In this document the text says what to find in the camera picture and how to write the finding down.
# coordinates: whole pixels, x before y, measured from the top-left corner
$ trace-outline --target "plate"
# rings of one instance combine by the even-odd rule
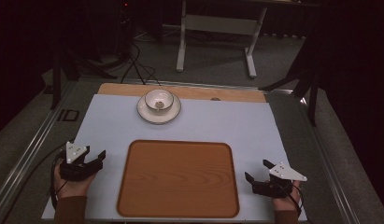
[[[146,104],[145,97],[146,95],[139,99],[136,109],[139,115],[148,122],[164,124],[174,119],[180,112],[180,100],[176,95],[174,95],[174,103],[172,106],[165,110],[153,110],[149,108]]]

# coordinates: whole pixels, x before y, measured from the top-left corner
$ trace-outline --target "wooden tray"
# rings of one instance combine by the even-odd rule
[[[235,217],[232,150],[223,143],[134,141],[117,208],[124,217]]]

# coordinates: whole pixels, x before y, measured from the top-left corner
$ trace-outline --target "forearm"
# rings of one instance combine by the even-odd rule
[[[62,198],[55,210],[56,224],[83,224],[86,211],[87,197],[74,196]]]
[[[276,224],[297,224],[298,216],[296,211],[275,211]]]

